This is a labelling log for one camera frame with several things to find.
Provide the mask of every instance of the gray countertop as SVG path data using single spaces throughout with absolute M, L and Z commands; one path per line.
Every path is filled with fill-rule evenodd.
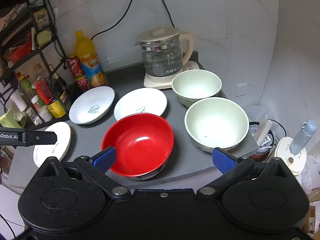
M 108 74 L 110 86 L 115 90 L 116 98 L 110 111 L 99 121 L 89 125 L 76 125 L 66 121 L 72 130 L 71 146 L 63 158 L 63 162 L 73 161 L 80 155 L 95 155 L 100 151 L 102 139 L 107 130 L 116 122 L 113 116 L 113 109 L 116 102 L 126 93 L 143 87 L 144 70 L 140 65 L 130 69 L 121 69 Z M 137 187 L 148 187 L 162 183 L 172 182 L 179 179 L 189 178 L 201 173 L 215 169 L 212 164 L 212 155 L 199 149 L 191 140 L 184 127 L 184 115 L 187 108 L 178 102 L 175 93 L 171 90 L 164 90 L 168 99 L 168 106 L 162 117 L 172 126 L 175 136 L 175 143 L 167 166 L 155 177 L 137 181 L 126 177 L 118 176 L 112 171 L 106 174 L 118 183 L 130 189 Z M 234 149 L 229 151 L 234 156 L 249 156 L 258 148 L 250 133 Z M 24 188 L 31 180 L 37 166 L 33 162 L 32 147 L 17 147 L 14 155 L 7 183 Z

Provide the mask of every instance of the blue gripper pad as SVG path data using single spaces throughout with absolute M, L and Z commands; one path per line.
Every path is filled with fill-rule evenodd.
M 225 174 L 239 164 L 239 159 L 217 147 L 212 152 L 212 163 Z
M 116 152 L 116 148 L 114 148 L 113 146 L 109 146 L 101 152 L 97 153 L 95 156 L 92 156 L 89 159 L 89 163 L 102 173 L 106 173 L 116 162 Z

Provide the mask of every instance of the cardboard box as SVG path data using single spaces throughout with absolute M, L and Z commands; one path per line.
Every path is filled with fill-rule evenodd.
M 320 188 L 314 188 L 310 194 L 307 195 L 309 202 L 315 204 L 320 201 Z M 316 207 L 310 205 L 308 214 L 302 225 L 302 231 L 314 240 L 320 240 L 320 230 L 314 233 L 316 224 Z

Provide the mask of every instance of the metal shelf rack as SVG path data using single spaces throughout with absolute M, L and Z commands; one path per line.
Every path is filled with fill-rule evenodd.
M 10 91 L 16 90 L 18 88 L 18 80 L 15 77 L 14 71 L 18 67 L 20 67 L 22 64 L 27 62 L 29 59 L 34 57 L 35 55 L 39 55 L 45 68 L 49 72 L 49 81 L 48 81 L 49 88 L 67 113 L 65 116 L 63 116 L 59 119 L 54 119 L 54 121 L 51 121 L 51 122 L 52 123 L 59 122 L 59 121 L 61 121 L 60 119 L 63 119 L 63 121 L 66 121 L 66 120 L 68 120 L 68 109 L 67 109 L 66 105 L 60 100 L 57 92 L 54 90 L 54 88 L 51 84 L 53 74 L 62 65 L 65 69 L 68 68 L 68 65 L 65 64 L 65 59 L 67 58 L 67 55 L 66 55 L 66 53 L 62 47 L 62 44 L 59 40 L 59 37 L 57 35 L 57 29 L 55 27 L 55 19 L 53 18 L 54 15 L 53 15 L 52 8 L 50 6 L 50 9 L 48 9 L 48 6 L 47 6 L 49 4 L 48 0 L 44 0 L 44 4 L 37 6 L 37 7 L 32 7 L 31 4 L 29 3 L 29 0 L 26 0 L 26 3 L 27 3 L 27 8 L 24 8 L 23 10 L 21 10 L 20 14 L 18 14 L 18 16 L 15 19 L 13 19 L 0 32 L 0 57 L 3 60 L 5 60 L 3 58 L 3 56 L 4 56 L 4 53 L 7 51 L 7 49 L 14 46 L 15 44 L 19 43 L 19 41 L 21 41 L 31 31 L 31 27 L 34 27 L 36 29 L 36 34 L 34 37 L 36 49 L 31 51 L 31 53 L 29 55 L 25 56 L 23 59 L 18 61 L 11 68 L 6 69 L 5 72 L 3 73 L 3 75 L 0 77 L 0 82 L 2 83 L 2 85 L 4 87 L 9 85 L 8 89 L 6 89 L 3 93 L 0 93 L 0 103 L 4 106 L 5 102 L 6 102 L 5 95 L 9 94 Z M 49 25 L 46 25 L 43 28 L 38 27 L 36 19 L 34 17 L 34 12 L 41 10 L 41 9 L 46 9 L 48 12 L 48 16 L 49 16 Z M 46 30 L 46 29 L 50 29 L 50 31 L 52 33 L 52 39 L 50 42 L 48 42 L 44 46 L 39 47 L 37 44 L 36 37 L 41 31 Z M 60 63 L 53 70 L 51 70 L 49 68 L 49 64 L 48 64 L 47 60 L 45 59 L 45 56 L 42 52 L 46 47 L 48 47 L 52 43 L 54 43 L 55 46 L 58 45 L 58 49 L 60 50 L 60 53 L 63 56 L 63 58 L 60 60 Z M 35 126 L 33 127 L 31 125 L 31 127 L 33 129 L 39 129 L 41 127 L 48 126 L 48 125 L 49 125 L 48 123 L 43 123 L 43 124 L 38 125 L 36 127 Z

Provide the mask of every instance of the white ceramic plate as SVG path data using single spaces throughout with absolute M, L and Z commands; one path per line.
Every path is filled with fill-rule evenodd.
M 40 167 L 46 158 L 54 156 L 59 161 L 67 154 L 71 143 L 71 129 L 65 122 L 56 122 L 45 131 L 55 132 L 57 142 L 53 145 L 36 145 L 33 150 L 33 160 Z
M 75 124 L 93 123 L 110 109 L 115 92 L 111 87 L 96 87 L 83 93 L 72 104 L 69 118 Z
M 117 121 L 136 113 L 150 113 L 161 116 L 167 107 L 163 92 L 154 88 L 139 88 L 124 95 L 115 106 Z

